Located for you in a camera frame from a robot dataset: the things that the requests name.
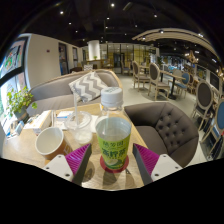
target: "chevron pillow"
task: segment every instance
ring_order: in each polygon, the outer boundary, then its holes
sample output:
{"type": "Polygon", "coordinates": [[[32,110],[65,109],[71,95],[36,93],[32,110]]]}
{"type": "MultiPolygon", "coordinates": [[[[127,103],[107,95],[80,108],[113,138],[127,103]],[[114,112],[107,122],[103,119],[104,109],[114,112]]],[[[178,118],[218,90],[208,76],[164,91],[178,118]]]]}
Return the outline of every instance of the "chevron pillow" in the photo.
{"type": "Polygon", "coordinates": [[[88,73],[75,82],[73,86],[84,103],[100,96],[101,90],[107,87],[96,72],[88,73]]]}

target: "table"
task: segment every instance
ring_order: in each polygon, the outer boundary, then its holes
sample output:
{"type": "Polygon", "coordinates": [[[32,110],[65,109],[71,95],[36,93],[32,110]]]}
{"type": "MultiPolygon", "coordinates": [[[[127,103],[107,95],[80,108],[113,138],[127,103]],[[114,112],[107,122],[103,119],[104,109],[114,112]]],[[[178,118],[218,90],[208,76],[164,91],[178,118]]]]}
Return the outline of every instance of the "table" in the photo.
{"type": "MultiPolygon", "coordinates": [[[[67,108],[56,111],[74,111],[74,108],[67,108]]],[[[79,111],[87,111],[92,115],[99,115],[100,104],[90,104],[79,106],[79,111]]],[[[80,146],[75,142],[69,131],[64,131],[66,140],[75,150],[80,146]]],[[[3,143],[3,158],[17,162],[22,162],[30,165],[43,168],[49,161],[46,161],[35,149],[35,140],[37,136],[32,130],[23,129],[20,136],[4,140],[3,143]]],[[[132,189],[144,186],[137,162],[132,154],[133,143],[142,145],[147,148],[145,142],[139,135],[137,129],[132,124],[130,143],[128,148],[129,165],[121,173],[108,173],[100,165],[100,148],[97,141],[97,136],[93,133],[92,154],[89,158],[85,175],[82,182],[82,187],[92,189],[105,190],[122,190],[132,189]]]]}
{"type": "Polygon", "coordinates": [[[168,98],[170,98],[171,100],[176,100],[176,96],[173,95],[175,81],[176,81],[176,79],[184,80],[185,78],[180,77],[180,76],[173,75],[172,73],[167,72],[167,71],[164,71],[164,70],[160,70],[160,73],[161,73],[161,82],[163,81],[163,74],[166,74],[166,75],[169,75],[169,76],[173,77],[173,83],[172,83],[172,87],[171,87],[171,93],[169,94],[169,97],[168,98]]]}

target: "green bottle label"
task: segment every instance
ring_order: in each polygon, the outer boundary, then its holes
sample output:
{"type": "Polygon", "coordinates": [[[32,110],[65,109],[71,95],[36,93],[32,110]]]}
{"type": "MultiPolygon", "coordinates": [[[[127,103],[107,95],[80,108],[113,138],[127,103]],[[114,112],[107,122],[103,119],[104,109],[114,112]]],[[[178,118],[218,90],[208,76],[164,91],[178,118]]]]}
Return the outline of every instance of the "green bottle label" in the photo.
{"type": "Polygon", "coordinates": [[[119,141],[106,141],[97,136],[105,165],[109,169],[120,169],[126,160],[130,134],[119,141]]]}

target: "gray sofa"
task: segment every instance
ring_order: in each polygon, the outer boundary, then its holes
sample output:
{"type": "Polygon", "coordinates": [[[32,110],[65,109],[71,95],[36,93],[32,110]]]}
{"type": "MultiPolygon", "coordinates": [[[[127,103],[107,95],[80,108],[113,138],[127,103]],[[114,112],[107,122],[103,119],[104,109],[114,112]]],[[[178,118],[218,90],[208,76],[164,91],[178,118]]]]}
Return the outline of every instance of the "gray sofa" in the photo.
{"type": "Polygon", "coordinates": [[[124,109],[150,150],[159,155],[168,154],[182,167],[189,164],[199,135],[183,111],[167,102],[137,104],[124,109]]]}
{"type": "MultiPolygon", "coordinates": [[[[119,86],[122,88],[122,85],[114,72],[104,69],[95,71],[107,86],[119,86]]],[[[33,109],[30,104],[27,108],[28,114],[33,116],[35,114],[41,114],[45,110],[58,110],[74,107],[73,93],[68,84],[88,72],[90,71],[81,71],[60,76],[33,87],[29,92],[33,95],[32,102],[37,103],[37,109],[33,109]]],[[[87,103],[80,101],[78,102],[78,106],[100,102],[101,97],[98,97],[87,103]]]]}

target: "door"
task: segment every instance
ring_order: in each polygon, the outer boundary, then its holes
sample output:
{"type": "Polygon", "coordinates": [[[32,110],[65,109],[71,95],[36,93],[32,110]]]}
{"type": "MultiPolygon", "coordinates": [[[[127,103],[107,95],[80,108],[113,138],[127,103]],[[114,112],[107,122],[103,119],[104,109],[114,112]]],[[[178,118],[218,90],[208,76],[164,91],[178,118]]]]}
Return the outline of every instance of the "door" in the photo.
{"type": "Polygon", "coordinates": [[[59,50],[59,63],[60,63],[61,75],[66,75],[69,73],[66,45],[59,43],[58,50],[59,50]]]}

